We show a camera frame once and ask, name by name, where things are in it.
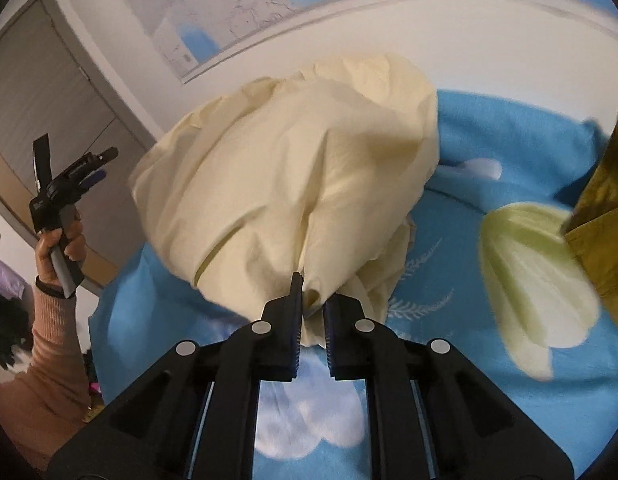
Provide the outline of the pink sleeved left forearm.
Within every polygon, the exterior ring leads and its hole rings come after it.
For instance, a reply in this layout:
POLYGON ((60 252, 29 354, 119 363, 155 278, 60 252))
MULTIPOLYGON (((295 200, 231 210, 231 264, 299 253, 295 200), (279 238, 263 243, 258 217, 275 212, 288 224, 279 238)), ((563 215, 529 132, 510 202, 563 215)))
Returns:
POLYGON ((17 452, 39 472, 84 427, 88 378, 77 335, 76 300, 47 284, 33 287, 32 360, 0 382, 0 425, 17 452))

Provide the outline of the person's left hand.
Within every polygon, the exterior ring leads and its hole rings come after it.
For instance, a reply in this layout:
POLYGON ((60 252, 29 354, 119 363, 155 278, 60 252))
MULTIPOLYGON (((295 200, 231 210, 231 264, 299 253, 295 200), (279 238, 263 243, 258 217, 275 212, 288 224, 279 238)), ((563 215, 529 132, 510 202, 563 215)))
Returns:
POLYGON ((60 214, 62 226, 43 230, 36 245, 38 281, 69 297, 83 280, 82 261, 86 257, 81 216, 75 206, 60 214))

